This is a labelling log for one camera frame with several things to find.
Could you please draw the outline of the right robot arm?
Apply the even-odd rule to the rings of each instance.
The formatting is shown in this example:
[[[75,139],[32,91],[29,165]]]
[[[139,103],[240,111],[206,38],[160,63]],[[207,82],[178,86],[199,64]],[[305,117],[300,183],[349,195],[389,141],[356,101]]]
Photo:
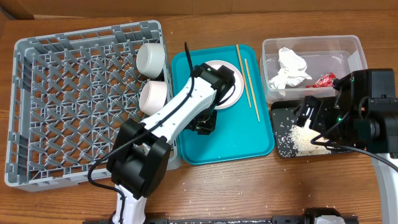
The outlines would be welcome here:
[[[381,199],[382,222],[397,223],[397,98],[391,68],[357,70],[333,81],[336,95],[305,96],[295,124],[318,136],[310,142],[335,152],[371,157]]]

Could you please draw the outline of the red snack wrapper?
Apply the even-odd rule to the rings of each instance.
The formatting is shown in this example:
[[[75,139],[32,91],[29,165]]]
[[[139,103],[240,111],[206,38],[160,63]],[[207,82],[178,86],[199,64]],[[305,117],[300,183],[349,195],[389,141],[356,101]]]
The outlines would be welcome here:
[[[323,87],[331,87],[333,85],[333,81],[336,79],[336,76],[333,73],[328,73],[318,79],[314,84],[307,85],[306,88],[323,88]]]

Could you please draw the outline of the grey bowl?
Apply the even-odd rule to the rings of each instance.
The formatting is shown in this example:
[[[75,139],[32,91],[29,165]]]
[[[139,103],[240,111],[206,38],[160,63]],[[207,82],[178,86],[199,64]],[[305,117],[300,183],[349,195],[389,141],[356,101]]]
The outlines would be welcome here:
[[[136,57],[138,71],[151,79],[158,79],[165,65],[165,50],[160,43],[145,43]]]

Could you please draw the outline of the pink bowl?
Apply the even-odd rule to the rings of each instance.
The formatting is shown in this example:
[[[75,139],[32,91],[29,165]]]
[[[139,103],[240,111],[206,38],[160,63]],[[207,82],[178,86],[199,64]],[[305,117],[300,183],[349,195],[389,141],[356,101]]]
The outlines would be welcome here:
[[[167,84],[160,81],[147,82],[139,98],[140,110],[152,116],[163,108],[167,99]]]

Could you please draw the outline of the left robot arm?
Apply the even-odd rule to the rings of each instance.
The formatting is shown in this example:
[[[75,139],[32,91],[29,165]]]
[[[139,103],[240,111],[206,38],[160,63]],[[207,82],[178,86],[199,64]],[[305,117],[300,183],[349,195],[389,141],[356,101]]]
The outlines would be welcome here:
[[[234,88],[234,72],[206,63],[191,69],[180,92],[162,109],[119,129],[106,168],[118,193],[113,223],[144,223],[147,197],[164,178],[172,143],[185,129],[209,135],[216,126],[216,106]]]

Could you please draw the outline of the white napkin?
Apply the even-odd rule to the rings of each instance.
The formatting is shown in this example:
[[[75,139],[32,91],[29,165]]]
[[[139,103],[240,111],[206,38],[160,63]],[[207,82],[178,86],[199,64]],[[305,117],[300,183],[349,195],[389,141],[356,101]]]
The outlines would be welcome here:
[[[277,57],[266,60],[267,95],[280,98],[286,95],[287,88],[301,88],[303,82],[313,80],[307,73],[307,62],[293,50],[282,47]]]

